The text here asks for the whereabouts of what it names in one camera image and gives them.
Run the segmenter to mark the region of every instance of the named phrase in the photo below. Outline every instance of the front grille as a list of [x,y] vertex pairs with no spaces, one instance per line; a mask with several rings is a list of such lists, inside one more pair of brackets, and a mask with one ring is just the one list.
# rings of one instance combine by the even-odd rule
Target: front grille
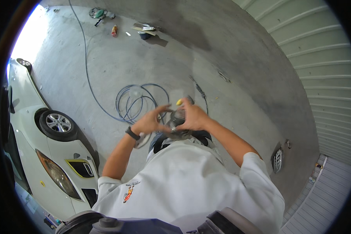
[[94,173],[91,170],[90,165],[88,162],[84,161],[71,161],[69,160],[68,163],[74,170],[83,178],[92,178],[94,177]]
[[92,206],[98,200],[98,195],[96,194],[96,191],[94,189],[90,189],[90,188],[83,188],[82,191],[83,191],[84,195],[86,196],[87,201],[90,204],[90,207],[92,208]]

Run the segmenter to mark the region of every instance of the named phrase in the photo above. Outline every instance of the wristwatch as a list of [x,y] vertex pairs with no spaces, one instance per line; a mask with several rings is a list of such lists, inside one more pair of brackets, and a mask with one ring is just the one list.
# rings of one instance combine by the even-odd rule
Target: wristwatch
[[135,140],[139,140],[140,139],[140,136],[136,135],[135,133],[133,133],[131,131],[131,127],[129,126],[127,128],[127,130],[125,131],[127,134],[129,134],[132,138],[134,138]]

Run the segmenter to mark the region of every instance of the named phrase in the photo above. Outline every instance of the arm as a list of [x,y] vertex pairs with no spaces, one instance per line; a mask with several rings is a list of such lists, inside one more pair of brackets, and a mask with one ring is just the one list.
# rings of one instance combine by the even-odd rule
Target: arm
[[259,155],[250,144],[211,119],[199,106],[191,105],[187,98],[183,98],[182,101],[184,105],[181,108],[186,111],[186,121],[177,129],[206,130],[222,144],[239,167],[242,166],[243,156],[246,153],[254,152]]
[[[139,135],[140,133],[150,134],[155,130],[168,131],[169,128],[157,122],[158,114],[166,111],[168,107],[169,105],[161,105],[155,110],[146,113],[138,122],[132,125],[131,131],[136,135]],[[116,148],[110,154],[101,175],[121,180],[126,171],[135,142],[134,138],[125,133]]]

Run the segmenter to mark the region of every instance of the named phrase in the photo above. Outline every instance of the yellow cap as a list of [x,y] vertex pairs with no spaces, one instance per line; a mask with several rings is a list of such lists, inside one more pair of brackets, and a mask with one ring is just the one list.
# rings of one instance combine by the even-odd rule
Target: yellow cap
[[183,103],[183,101],[182,101],[182,99],[180,99],[177,101],[176,105],[182,105],[182,103]]

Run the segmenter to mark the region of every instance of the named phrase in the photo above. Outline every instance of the printed logo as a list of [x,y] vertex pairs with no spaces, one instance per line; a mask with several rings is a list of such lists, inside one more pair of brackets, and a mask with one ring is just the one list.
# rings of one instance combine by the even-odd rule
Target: printed logo
[[123,203],[126,203],[129,199],[130,199],[130,196],[132,194],[132,191],[134,189],[134,185],[137,185],[139,184],[140,182],[134,182],[134,183],[129,183],[127,184],[126,186],[129,186],[129,190],[128,192],[123,196]]

